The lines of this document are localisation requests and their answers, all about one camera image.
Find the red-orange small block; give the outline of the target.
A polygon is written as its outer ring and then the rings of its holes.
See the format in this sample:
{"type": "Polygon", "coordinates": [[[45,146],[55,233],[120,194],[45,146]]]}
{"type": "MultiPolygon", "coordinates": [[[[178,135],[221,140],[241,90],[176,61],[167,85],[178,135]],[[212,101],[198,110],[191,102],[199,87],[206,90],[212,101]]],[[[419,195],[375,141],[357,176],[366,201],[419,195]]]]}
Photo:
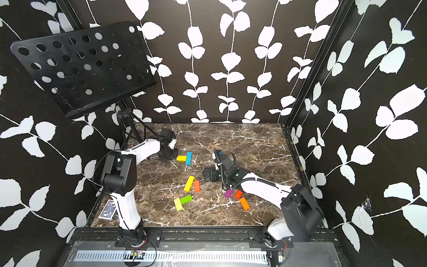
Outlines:
{"type": "Polygon", "coordinates": [[[200,192],[201,191],[200,181],[198,181],[198,180],[194,181],[193,186],[194,186],[194,192],[200,192]]]}

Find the cyan block group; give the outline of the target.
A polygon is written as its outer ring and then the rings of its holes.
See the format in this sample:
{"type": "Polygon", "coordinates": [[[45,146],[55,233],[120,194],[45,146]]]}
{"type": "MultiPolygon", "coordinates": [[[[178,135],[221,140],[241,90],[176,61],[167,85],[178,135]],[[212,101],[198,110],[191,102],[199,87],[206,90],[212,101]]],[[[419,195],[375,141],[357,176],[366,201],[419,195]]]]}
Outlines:
{"type": "Polygon", "coordinates": [[[192,152],[187,152],[186,155],[186,166],[190,166],[192,162],[192,152]]]}

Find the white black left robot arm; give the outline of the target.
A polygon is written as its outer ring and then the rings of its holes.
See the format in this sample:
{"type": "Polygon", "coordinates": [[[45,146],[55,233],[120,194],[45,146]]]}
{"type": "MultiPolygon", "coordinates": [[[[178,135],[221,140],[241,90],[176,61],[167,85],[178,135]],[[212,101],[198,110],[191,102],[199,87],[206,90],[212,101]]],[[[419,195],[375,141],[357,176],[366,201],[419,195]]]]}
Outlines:
{"type": "Polygon", "coordinates": [[[133,235],[142,228],[141,217],[135,201],[137,166],[151,156],[160,160],[174,160],[176,134],[163,128],[157,136],[150,137],[133,148],[111,151],[105,157],[100,182],[115,202],[119,215],[119,226],[133,235]]]}

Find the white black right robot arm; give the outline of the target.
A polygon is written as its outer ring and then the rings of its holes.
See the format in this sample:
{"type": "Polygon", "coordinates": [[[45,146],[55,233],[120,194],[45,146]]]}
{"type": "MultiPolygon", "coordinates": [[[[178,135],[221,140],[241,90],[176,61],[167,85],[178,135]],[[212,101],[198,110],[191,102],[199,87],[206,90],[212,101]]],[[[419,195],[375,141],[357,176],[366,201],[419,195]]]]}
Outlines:
{"type": "Polygon", "coordinates": [[[207,182],[221,182],[228,191],[240,190],[279,208],[282,217],[264,227],[263,240],[274,247],[282,239],[309,241],[324,219],[324,212],[309,190],[301,184],[284,186],[263,179],[247,169],[208,167],[202,172],[207,182]]]}

